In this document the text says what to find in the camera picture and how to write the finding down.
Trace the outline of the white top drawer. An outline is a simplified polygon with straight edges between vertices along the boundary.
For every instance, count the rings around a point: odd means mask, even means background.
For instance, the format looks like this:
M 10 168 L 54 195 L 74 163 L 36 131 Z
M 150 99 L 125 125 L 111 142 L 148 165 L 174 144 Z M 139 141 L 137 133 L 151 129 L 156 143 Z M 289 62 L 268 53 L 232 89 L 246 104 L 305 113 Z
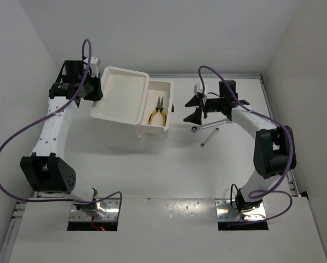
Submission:
M 174 84 L 169 81 L 150 80 L 140 132 L 165 135 L 172 113 Z

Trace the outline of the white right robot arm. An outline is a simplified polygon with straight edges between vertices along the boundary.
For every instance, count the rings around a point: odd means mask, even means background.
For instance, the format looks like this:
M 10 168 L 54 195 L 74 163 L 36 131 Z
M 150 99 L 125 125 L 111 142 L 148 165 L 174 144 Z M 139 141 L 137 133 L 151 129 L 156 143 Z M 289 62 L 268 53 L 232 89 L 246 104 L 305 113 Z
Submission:
M 238 189 L 234 203 L 238 211 L 255 208 L 296 166 L 292 129 L 253 111 L 247 101 L 239 100 L 234 80 L 220 81 L 219 95 L 214 99 L 209 99 L 205 91 L 203 82 L 194 86 L 194 96 L 185 106 L 195 107 L 195 111 L 184 122 L 194 123 L 200 128 L 208 113 L 220 112 L 254 139 L 254 172 Z

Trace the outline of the large ratchet wrench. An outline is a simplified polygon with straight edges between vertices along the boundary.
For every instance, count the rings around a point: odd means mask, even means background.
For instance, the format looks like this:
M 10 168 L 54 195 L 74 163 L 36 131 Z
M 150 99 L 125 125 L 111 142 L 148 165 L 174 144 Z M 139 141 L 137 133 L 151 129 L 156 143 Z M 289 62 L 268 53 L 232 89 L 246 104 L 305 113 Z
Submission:
M 232 123 L 232 121 L 228 120 L 227 118 L 226 119 L 223 119 L 223 120 L 220 120 L 220 121 L 216 121 L 216 122 L 211 122 L 211 123 L 208 123 L 208 124 L 203 124 L 203 125 L 199 125 L 199 126 L 193 126 L 191 128 L 191 131 L 193 133 L 201 130 L 201 129 L 206 129 L 206 128 L 210 128 L 210 127 L 215 127 L 215 126 L 218 126 L 218 125 L 222 125 L 222 124 L 226 124 L 226 123 Z

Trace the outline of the yellow needle nose pliers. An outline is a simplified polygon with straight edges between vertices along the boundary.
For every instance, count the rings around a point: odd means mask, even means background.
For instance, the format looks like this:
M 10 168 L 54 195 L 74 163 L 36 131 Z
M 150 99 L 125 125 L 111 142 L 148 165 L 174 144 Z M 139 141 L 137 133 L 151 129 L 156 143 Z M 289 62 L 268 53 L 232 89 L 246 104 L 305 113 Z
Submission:
M 154 111 L 151 113 L 149 119 L 148 119 L 148 125 L 152 125 L 153 122 L 153 118 L 156 114 L 160 113 L 163 122 L 162 122 L 162 126 L 166 126 L 167 123 L 167 114 L 164 111 L 164 107 L 163 107 L 163 101 L 164 101 L 164 97 L 158 97 L 158 101 L 157 101 L 157 105 L 154 109 Z

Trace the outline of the small combination wrench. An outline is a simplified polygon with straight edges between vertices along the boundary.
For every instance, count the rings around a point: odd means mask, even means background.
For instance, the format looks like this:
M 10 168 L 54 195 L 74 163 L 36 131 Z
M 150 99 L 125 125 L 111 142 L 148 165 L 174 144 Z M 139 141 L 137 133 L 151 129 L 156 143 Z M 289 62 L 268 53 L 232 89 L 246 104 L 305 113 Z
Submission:
M 204 147 L 207 144 L 207 142 L 218 132 L 219 132 L 219 128 L 215 128 L 213 132 L 201 143 L 200 146 Z

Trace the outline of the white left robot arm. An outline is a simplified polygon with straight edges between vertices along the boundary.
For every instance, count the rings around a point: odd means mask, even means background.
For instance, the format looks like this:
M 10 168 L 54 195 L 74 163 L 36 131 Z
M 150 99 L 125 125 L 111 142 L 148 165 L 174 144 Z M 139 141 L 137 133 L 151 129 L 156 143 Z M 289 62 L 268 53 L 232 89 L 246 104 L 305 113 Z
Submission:
M 73 116 L 81 100 L 102 98 L 97 57 L 66 60 L 55 83 L 49 89 L 48 118 L 30 156 L 23 157 L 20 167 L 36 192 L 55 194 L 78 203 L 91 202 L 93 188 L 77 180 L 75 170 L 64 160 L 65 144 Z

